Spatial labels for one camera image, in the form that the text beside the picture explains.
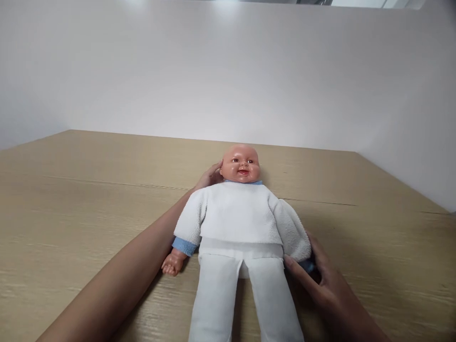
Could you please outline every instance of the white sweater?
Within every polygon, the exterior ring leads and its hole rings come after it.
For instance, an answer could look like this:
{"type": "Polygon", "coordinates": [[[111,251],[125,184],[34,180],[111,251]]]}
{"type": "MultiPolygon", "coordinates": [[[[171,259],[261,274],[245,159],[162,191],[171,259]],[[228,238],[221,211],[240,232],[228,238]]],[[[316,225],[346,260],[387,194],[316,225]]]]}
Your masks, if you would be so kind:
{"type": "Polygon", "coordinates": [[[309,238],[293,208],[266,186],[224,182],[194,192],[174,231],[199,245],[201,237],[239,243],[280,244],[297,261],[311,254],[309,238]]]}

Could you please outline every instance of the blue collar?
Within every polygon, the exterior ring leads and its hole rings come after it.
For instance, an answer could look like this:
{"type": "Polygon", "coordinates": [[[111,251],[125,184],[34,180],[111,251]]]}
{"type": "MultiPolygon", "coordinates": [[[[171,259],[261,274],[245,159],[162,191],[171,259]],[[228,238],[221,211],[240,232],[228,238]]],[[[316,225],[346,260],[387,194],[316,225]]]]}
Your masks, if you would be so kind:
{"type": "MultiPolygon", "coordinates": [[[[235,182],[235,181],[231,181],[231,180],[225,180],[225,182],[240,183],[240,182],[235,182]]],[[[253,182],[253,183],[241,183],[241,184],[263,185],[263,181],[262,180],[258,180],[258,181],[253,182]]]]}

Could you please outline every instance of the wood grain surface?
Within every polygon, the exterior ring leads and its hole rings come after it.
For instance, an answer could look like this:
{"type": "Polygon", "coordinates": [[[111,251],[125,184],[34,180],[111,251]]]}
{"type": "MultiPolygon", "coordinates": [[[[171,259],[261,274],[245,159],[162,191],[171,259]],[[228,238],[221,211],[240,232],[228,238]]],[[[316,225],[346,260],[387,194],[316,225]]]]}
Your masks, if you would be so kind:
{"type": "MultiPolygon", "coordinates": [[[[0,340],[35,340],[229,145],[67,131],[1,151],[0,340]]],[[[295,208],[394,341],[454,340],[455,217],[356,153],[256,148],[265,183],[295,208]]],[[[113,340],[185,341],[198,272],[192,257],[178,277],[158,277],[113,340]]],[[[306,340],[337,340],[290,286],[306,340]]],[[[242,280],[233,341],[259,340],[242,280]]]]}

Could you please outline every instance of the doll torso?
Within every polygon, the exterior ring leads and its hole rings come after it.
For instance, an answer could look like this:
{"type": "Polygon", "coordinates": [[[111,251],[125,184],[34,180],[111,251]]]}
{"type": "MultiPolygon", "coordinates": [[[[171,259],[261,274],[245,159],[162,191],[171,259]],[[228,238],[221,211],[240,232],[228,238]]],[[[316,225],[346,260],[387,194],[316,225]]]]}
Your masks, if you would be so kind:
{"type": "Polygon", "coordinates": [[[201,237],[226,242],[282,244],[271,211],[278,201],[264,185],[225,182],[205,189],[201,237]]]}

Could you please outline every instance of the doll face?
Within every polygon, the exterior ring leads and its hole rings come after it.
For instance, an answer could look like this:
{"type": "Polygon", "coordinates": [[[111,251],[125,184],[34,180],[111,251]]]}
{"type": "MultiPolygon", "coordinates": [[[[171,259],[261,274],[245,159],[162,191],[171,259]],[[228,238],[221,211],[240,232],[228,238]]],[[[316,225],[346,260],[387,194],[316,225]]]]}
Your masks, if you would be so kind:
{"type": "Polygon", "coordinates": [[[233,145],[225,152],[220,174],[229,181],[252,183],[260,178],[258,154],[249,145],[233,145]]]}

